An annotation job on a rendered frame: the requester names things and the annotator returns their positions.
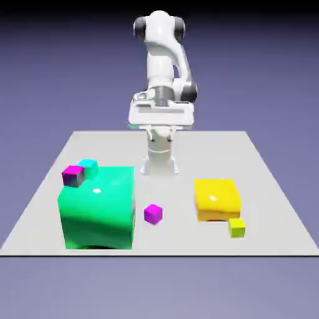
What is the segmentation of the small purple cube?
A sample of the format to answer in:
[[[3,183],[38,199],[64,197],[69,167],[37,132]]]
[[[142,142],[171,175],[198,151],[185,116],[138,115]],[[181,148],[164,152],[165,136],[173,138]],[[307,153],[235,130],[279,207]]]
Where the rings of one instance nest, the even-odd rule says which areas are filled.
[[[144,220],[152,225],[157,225],[163,218],[163,208],[150,204],[144,209]]]

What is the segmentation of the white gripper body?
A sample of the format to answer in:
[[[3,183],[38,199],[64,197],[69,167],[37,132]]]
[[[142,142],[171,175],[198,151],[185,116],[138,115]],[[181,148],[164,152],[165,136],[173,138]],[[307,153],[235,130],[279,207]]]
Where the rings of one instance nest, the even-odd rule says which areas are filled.
[[[132,129],[145,126],[176,126],[191,128],[194,124],[194,105],[168,101],[168,106],[156,106],[154,100],[132,100],[128,114]]]

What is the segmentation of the small cyan cube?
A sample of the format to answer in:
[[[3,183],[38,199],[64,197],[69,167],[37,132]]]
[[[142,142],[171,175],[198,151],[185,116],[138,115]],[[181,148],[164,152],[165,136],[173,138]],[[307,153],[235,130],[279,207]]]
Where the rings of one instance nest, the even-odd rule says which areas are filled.
[[[77,165],[84,167],[85,179],[93,180],[98,175],[99,166],[96,159],[82,159]]]

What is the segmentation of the large green box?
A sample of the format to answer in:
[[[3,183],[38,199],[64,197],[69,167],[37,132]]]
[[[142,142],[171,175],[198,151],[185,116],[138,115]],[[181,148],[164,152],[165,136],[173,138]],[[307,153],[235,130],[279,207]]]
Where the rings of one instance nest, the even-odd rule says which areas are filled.
[[[62,188],[57,203],[65,247],[131,249],[135,227],[132,166],[101,166],[79,187]]]

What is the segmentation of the small yellow-green cube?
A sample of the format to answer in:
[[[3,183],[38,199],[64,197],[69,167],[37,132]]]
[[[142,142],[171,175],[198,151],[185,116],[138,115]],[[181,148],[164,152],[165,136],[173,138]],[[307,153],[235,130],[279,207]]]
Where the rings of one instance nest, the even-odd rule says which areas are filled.
[[[243,238],[245,236],[245,224],[241,218],[230,218],[228,230],[231,238]]]

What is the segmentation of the small magenta cube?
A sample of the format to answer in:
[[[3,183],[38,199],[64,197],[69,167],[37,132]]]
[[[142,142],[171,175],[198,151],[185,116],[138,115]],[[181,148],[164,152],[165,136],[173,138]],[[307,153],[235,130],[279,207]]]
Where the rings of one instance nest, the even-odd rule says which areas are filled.
[[[69,165],[62,172],[64,186],[77,188],[85,179],[85,169],[83,166]]]

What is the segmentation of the large yellow box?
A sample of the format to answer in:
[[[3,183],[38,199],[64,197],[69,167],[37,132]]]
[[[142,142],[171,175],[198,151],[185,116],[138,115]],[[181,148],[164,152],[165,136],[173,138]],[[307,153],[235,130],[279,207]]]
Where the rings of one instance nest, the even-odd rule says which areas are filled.
[[[242,202],[232,179],[195,179],[194,200],[200,222],[240,218]]]

